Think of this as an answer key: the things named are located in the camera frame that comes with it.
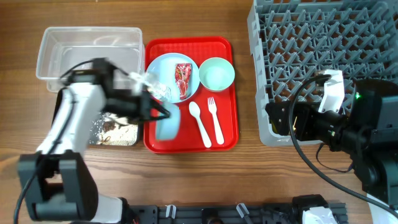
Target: tray rim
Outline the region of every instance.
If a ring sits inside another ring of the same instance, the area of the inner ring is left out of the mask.
[[[145,48],[145,66],[144,69],[146,69],[149,66],[149,51],[151,48],[157,44],[174,44],[174,43],[192,43],[192,42],[220,42],[226,47],[227,51],[227,56],[226,60],[229,61],[233,65],[233,56],[232,56],[232,47],[230,42],[225,39],[222,36],[206,36],[206,37],[173,37],[173,38],[161,38],[161,39],[154,39],[148,42],[147,47]],[[186,149],[179,149],[179,150],[170,150],[170,151],[164,151],[160,149],[155,149],[151,145],[149,145],[149,142],[147,142],[147,132],[149,128],[149,124],[145,123],[144,124],[144,136],[142,140],[144,141],[145,147],[150,150],[151,152],[154,152],[156,154],[177,154],[177,153],[193,153],[193,152],[220,152],[220,151],[228,151],[235,147],[235,145],[239,141],[239,124],[238,124],[238,110],[236,106],[236,90],[235,90],[235,81],[232,83],[230,86],[232,88],[231,96],[233,96],[234,102],[231,107],[232,112],[233,112],[233,120],[235,123],[233,125],[236,126],[236,130],[234,130],[234,135],[235,138],[233,138],[233,141],[231,142],[230,145],[225,146],[222,149],[207,149],[203,147],[203,149],[194,149],[194,150],[186,150]]]

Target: gray wire basket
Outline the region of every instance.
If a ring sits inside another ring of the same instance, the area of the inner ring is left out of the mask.
[[[398,1],[280,1],[254,0],[248,16],[260,139],[267,146],[292,143],[290,137],[273,132],[266,104],[291,100],[317,70],[343,71],[345,113],[356,80],[398,83]],[[313,83],[298,100],[317,103],[322,95]]]

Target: red tray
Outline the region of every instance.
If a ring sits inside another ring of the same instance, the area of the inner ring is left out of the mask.
[[[232,63],[231,44],[223,37],[192,37],[177,39],[155,39],[148,43],[145,52],[145,68],[158,56],[166,53],[181,53],[190,58],[198,67],[208,58],[221,57]],[[224,136],[224,144],[216,142],[213,117],[208,110],[207,98],[214,97],[217,115]],[[201,140],[196,119],[188,110],[189,102],[195,101],[200,107],[200,118],[210,137],[212,147],[207,149]],[[197,92],[187,101],[177,104],[181,111],[181,123],[177,137],[171,141],[155,139],[155,122],[144,124],[144,144],[155,153],[226,151],[238,142],[238,116],[236,113],[235,83],[228,89],[213,93],[201,84]]]

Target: transparent bin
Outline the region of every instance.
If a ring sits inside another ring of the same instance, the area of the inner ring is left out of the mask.
[[[397,28],[397,0],[254,0],[248,31],[262,143],[292,145],[290,136],[273,132],[265,107],[291,100],[317,70],[343,71],[346,94],[341,107],[346,114],[356,80],[398,83]],[[322,95],[312,83],[298,100],[317,103]]]
[[[126,72],[144,71],[142,32],[134,27],[49,27],[45,30],[37,58],[36,77],[47,81],[47,89],[58,92],[59,76],[72,66],[93,58],[109,58]],[[90,64],[78,68],[90,68]],[[130,81],[116,72],[117,89],[130,89]]]

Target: gray plastic crate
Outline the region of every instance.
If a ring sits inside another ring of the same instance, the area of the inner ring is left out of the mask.
[[[343,71],[345,113],[350,111],[355,80],[398,83],[397,27],[397,0],[254,0],[248,30],[262,143],[292,145],[290,137],[273,132],[265,107],[268,102],[291,100],[317,70]],[[320,102],[322,95],[313,83],[299,100]]]

